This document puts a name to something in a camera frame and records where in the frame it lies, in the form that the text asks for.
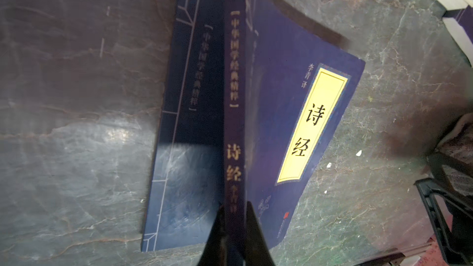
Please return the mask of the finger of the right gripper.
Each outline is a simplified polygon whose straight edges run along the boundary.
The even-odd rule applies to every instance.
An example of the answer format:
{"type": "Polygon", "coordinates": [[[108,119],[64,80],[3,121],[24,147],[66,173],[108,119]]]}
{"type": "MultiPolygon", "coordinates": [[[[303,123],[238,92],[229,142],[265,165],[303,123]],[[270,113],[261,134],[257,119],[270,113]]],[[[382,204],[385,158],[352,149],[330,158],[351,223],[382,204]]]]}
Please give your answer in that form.
{"type": "Polygon", "coordinates": [[[473,264],[473,201],[427,178],[415,182],[444,261],[450,266],[473,264]]]}
{"type": "Polygon", "coordinates": [[[438,194],[448,207],[466,201],[467,207],[473,206],[473,167],[446,154],[435,152],[427,157],[432,178],[443,187],[438,194]]]}

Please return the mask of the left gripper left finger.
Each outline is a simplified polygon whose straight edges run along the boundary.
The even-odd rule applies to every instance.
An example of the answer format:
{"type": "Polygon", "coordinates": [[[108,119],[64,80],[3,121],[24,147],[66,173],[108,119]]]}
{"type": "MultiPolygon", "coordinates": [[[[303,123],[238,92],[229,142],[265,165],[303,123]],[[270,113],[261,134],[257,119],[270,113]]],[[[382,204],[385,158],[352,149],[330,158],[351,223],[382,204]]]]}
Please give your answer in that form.
{"type": "Polygon", "coordinates": [[[197,266],[227,265],[227,235],[225,232],[225,211],[221,206],[211,228],[206,246],[197,266]]]}

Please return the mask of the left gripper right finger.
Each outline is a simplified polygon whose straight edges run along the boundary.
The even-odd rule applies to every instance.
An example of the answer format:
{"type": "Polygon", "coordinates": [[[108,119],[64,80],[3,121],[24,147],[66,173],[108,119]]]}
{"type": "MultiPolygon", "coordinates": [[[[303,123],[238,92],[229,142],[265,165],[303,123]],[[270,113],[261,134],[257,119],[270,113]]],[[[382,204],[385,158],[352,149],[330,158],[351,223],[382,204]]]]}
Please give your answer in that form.
{"type": "Polygon", "coordinates": [[[246,204],[245,262],[247,266],[275,266],[250,201],[246,204]]]}

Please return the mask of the grey fluffy cleaning cloth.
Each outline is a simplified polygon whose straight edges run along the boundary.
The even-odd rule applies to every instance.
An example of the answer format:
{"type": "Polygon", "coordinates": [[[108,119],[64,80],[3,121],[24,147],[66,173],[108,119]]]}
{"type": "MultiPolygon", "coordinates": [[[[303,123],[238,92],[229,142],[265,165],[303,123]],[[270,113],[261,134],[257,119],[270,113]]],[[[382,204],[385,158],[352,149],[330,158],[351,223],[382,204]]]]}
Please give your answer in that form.
{"type": "Polygon", "coordinates": [[[473,166],[473,114],[463,115],[436,150],[473,166]]]}

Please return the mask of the blue book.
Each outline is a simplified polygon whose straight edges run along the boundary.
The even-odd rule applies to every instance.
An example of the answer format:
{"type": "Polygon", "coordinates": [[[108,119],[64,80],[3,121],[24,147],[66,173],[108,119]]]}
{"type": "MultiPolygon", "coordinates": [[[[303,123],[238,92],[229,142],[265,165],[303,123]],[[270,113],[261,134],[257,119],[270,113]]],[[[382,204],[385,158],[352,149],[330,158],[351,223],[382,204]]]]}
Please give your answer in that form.
{"type": "Polygon", "coordinates": [[[177,0],[141,250],[204,243],[224,198],[224,0],[177,0]]]}

